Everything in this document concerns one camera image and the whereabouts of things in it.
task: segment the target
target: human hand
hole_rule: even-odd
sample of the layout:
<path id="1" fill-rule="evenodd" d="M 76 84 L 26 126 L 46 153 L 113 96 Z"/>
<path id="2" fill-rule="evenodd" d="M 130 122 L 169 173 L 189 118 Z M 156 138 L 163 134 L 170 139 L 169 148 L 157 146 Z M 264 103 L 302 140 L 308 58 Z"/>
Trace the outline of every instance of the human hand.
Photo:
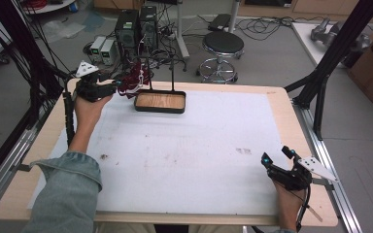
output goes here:
<path id="1" fill-rule="evenodd" d="M 305 198 L 305 190 L 288 191 L 281 183 L 274 182 L 274 185 L 278 194 L 280 228 L 296 232 L 297 216 Z"/>
<path id="2" fill-rule="evenodd" d="M 77 96 L 75 100 L 75 114 L 78 125 L 68 150 L 86 153 L 90 135 L 101 117 L 102 109 L 111 99 L 112 95 L 92 103 Z"/>

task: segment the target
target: red object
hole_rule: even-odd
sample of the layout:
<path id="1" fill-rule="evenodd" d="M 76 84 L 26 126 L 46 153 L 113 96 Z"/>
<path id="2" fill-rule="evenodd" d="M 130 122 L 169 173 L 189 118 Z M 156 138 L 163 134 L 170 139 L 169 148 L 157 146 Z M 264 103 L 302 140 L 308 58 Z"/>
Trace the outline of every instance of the red object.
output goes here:
<path id="1" fill-rule="evenodd" d="M 36 11 L 43 9 L 48 4 L 47 0 L 27 0 L 22 3 L 22 8 L 25 11 Z"/>
<path id="2" fill-rule="evenodd" d="M 148 67 L 143 66 L 140 61 L 135 63 L 130 74 L 121 80 L 121 85 L 118 86 L 120 96 L 126 96 L 128 99 L 139 94 L 139 89 L 145 84 L 150 83 L 151 76 Z"/>

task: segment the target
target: stool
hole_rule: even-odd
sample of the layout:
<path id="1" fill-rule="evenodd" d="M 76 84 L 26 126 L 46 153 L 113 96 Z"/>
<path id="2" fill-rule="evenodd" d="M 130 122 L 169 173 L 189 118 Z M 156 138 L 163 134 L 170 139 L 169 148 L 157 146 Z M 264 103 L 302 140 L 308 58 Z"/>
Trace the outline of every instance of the stool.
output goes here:
<path id="1" fill-rule="evenodd" d="M 202 76 L 202 82 L 215 83 L 237 82 L 238 74 L 234 66 L 224 60 L 225 57 L 237 57 L 244 53 L 244 42 L 238 36 L 224 31 L 216 31 L 207 34 L 202 41 L 206 51 L 217 58 L 210 58 L 199 65 L 196 75 Z"/>

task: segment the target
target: denim jacket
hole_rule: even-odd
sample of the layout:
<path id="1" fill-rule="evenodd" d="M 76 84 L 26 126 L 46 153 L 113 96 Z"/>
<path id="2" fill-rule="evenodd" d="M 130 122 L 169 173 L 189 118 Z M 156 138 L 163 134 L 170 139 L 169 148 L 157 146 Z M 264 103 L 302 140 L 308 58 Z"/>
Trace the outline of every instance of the denim jacket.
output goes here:
<path id="1" fill-rule="evenodd" d="M 32 208 L 22 233 L 92 233 L 101 171 L 92 157 L 67 151 L 59 158 L 31 163 L 38 165 L 47 184 Z M 277 230 L 274 233 L 294 233 Z"/>

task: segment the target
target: gray floor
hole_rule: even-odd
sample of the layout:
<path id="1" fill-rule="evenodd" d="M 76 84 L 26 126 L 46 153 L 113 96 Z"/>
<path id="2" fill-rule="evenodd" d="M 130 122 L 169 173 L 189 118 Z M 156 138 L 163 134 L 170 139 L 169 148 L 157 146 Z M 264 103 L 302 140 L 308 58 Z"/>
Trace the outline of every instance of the gray floor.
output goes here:
<path id="1" fill-rule="evenodd" d="M 197 0 L 185 3 L 185 16 L 230 11 L 229 3 L 218 4 L 215 9 L 198 10 L 193 7 L 194 2 Z M 93 41 L 96 35 L 109 34 L 115 26 L 113 16 L 102 20 L 94 13 L 90 4 L 88 6 L 86 2 L 81 3 L 80 11 L 76 14 L 60 10 L 39 16 L 42 24 L 68 18 L 65 23 L 76 22 L 87 26 L 78 37 L 51 43 L 51 48 L 69 69 L 76 68 L 81 60 L 87 60 L 82 52 L 84 45 Z M 197 21 L 202 19 L 185 18 L 185 29 L 192 25 L 185 34 L 207 33 L 203 29 L 206 24 Z M 313 62 L 290 28 L 281 27 L 264 41 L 252 40 L 240 31 L 236 31 L 236 34 L 245 42 L 245 54 L 242 58 L 230 60 L 239 71 L 236 84 L 286 86 L 305 77 L 314 69 Z M 185 37 L 185 40 L 190 52 L 188 69 L 184 73 L 181 66 L 178 66 L 175 79 L 177 82 L 200 83 L 200 79 L 195 76 L 196 67 L 211 55 L 201 49 L 200 38 Z M 161 68 L 155 71 L 154 78 L 158 81 L 169 81 L 170 73 Z M 298 92 L 299 90 L 295 90 L 289 96 L 294 97 Z M 0 146 L 26 111 L 28 98 L 28 85 L 15 65 L 0 64 Z M 349 79 L 345 69 L 336 69 L 329 79 L 322 135 L 363 232 L 373 232 L 373 104 Z M 23 225 L 24 222 L 0 220 L 0 232 L 19 232 Z M 345 230 L 340 223 L 330 228 L 304 227 L 302 232 Z"/>

